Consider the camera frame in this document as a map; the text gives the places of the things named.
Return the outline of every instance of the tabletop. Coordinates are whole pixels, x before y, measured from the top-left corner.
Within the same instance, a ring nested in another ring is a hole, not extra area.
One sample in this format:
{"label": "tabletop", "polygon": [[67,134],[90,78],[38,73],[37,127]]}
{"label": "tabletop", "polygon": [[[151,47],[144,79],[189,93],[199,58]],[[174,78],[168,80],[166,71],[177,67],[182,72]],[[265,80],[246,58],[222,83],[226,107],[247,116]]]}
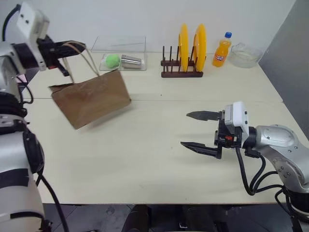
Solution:
{"label": "tabletop", "polygon": [[[194,153],[180,141],[213,146],[216,121],[186,117],[232,101],[132,101],[128,107],[75,130],[52,99],[36,99],[27,120],[45,152],[44,175],[61,203],[273,203],[277,189],[249,196],[233,149],[222,159]],[[250,126],[282,124],[309,145],[281,102],[244,102]],[[258,159],[243,157],[248,179]],[[266,171],[274,170],[267,161]],[[262,186],[280,183],[277,176]],[[42,201],[53,202],[45,186]]]}
{"label": "tabletop", "polygon": [[[99,64],[102,54],[92,54]],[[218,122],[186,117],[191,111],[219,111],[243,100],[250,126],[282,124],[309,142],[257,65],[221,68],[207,59],[202,78],[161,78],[161,54],[148,54],[146,71],[122,71],[132,102],[122,110],[75,130],[51,99],[48,86],[69,83],[59,70],[39,72],[30,82],[35,101],[29,127],[45,152],[44,175],[61,203],[273,203],[276,189],[249,196],[233,149],[222,159],[194,153],[180,141],[213,145]],[[95,77],[80,56],[68,59],[74,79]],[[260,167],[243,157],[248,179]],[[267,161],[266,171],[273,167]],[[263,186],[280,183],[270,176]],[[42,201],[52,203],[39,186]]]}
{"label": "tabletop", "polygon": [[[91,54],[99,66],[103,54]],[[216,68],[211,64],[212,56],[209,54],[206,59],[202,78],[161,78],[161,53],[147,54],[146,71],[122,71],[122,76],[132,100],[282,102],[259,65],[242,69],[227,59],[224,66]],[[69,57],[68,62],[75,82],[95,77],[81,56]],[[29,87],[35,98],[51,98],[48,86],[65,83],[70,83],[70,78],[64,77],[58,69],[52,69],[37,73]]]}

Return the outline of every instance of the stainless steel cup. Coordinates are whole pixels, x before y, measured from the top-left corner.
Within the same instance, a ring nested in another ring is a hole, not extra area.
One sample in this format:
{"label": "stainless steel cup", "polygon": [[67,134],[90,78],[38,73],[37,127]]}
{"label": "stainless steel cup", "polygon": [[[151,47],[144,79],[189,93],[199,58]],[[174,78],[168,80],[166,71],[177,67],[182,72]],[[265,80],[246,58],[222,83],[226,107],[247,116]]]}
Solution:
{"label": "stainless steel cup", "polygon": [[122,55],[121,66],[129,69],[141,69],[141,59],[127,55]]}

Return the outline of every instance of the transparent storage box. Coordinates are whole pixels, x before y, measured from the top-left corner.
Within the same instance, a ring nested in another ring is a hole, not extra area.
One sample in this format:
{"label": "transparent storage box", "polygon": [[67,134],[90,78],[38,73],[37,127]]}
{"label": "transparent storage box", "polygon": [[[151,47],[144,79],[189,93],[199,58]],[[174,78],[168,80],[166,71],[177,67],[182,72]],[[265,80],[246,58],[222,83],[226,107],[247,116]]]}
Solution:
{"label": "transparent storage box", "polygon": [[107,36],[97,37],[91,52],[103,53],[100,70],[146,70],[145,36]]}

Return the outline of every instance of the blue bottle cap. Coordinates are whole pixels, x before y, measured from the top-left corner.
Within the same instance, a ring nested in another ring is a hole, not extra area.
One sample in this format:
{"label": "blue bottle cap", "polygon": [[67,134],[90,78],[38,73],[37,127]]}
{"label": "blue bottle cap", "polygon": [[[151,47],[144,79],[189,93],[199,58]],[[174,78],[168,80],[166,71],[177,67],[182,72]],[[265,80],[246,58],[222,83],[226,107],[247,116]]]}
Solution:
{"label": "blue bottle cap", "polygon": [[231,33],[231,32],[227,31],[227,32],[225,33],[225,37],[226,37],[226,38],[231,38],[231,36],[232,36],[232,33]]}

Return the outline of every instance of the gray wall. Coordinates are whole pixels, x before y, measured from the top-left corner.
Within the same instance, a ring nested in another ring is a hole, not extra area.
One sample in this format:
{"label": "gray wall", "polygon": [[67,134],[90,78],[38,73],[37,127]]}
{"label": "gray wall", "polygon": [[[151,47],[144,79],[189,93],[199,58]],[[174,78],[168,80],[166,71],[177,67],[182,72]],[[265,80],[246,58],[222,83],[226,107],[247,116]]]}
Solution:
{"label": "gray wall", "polygon": [[295,2],[260,65],[309,138],[309,0]]}

